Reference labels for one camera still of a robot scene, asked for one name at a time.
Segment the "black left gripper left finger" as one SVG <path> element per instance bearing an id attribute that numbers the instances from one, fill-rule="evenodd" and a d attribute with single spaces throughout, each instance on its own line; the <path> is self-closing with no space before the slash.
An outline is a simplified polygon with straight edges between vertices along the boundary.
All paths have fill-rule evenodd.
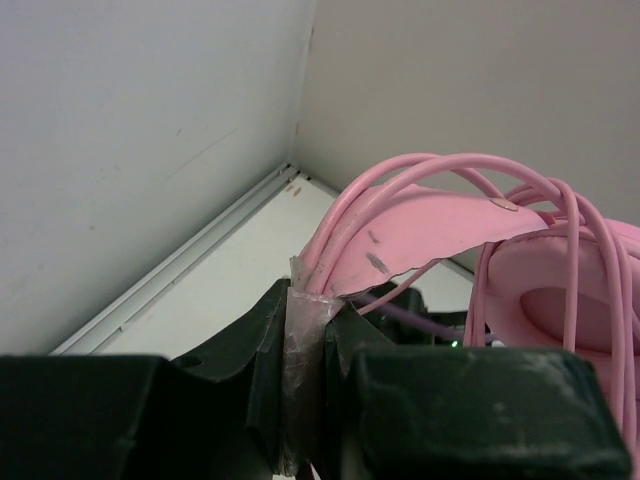
<path id="1" fill-rule="evenodd" d="M 289 282 L 187 353 L 5 356 L 5 479 L 269 479 Z"/>

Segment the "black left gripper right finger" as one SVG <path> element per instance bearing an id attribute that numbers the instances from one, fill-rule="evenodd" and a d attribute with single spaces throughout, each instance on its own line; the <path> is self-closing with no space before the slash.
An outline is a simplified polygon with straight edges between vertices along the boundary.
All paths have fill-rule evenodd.
<path id="1" fill-rule="evenodd" d="M 628 479 L 593 367 L 558 349 L 398 345 L 355 311 L 324 341 L 328 479 Z"/>

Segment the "pink headphones with cable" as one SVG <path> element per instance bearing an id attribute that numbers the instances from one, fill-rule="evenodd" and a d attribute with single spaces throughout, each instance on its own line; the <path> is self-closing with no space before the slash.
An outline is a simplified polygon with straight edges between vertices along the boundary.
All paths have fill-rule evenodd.
<path id="1" fill-rule="evenodd" d="M 639 475 L 639 230 L 565 182 L 479 153 L 404 154 L 355 179 L 291 260 L 282 468 L 324 460 L 324 341 L 344 303 L 479 258 L 464 348 L 540 348 L 589 363 Z"/>

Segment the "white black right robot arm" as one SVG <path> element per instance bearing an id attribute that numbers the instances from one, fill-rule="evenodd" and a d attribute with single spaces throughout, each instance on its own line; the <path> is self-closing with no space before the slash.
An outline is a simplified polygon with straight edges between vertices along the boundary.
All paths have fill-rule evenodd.
<path id="1" fill-rule="evenodd" d="M 466 349 L 465 315 L 409 289 L 324 341 L 325 479 L 628 479 L 593 367 L 554 349 Z"/>

